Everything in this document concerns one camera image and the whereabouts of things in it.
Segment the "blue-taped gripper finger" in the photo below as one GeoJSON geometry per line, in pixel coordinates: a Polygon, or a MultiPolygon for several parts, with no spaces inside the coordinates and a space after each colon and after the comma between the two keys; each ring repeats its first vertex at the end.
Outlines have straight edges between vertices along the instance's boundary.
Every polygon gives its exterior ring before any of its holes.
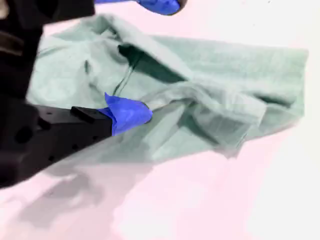
{"type": "Polygon", "coordinates": [[[133,2],[146,10],[163,16],[172,16],[180,12],[187,4],[187,0],[95,0],[95,4],[114,4],[133,2]]]}
{"type": "Polygon", "coordinates": [[[106,107],[71,109],[38,106],[39,129],[27,155],[27,169],[37,173],[101,140],[144,125],[152,111],[143,102],[104,95],[106,107]]]}

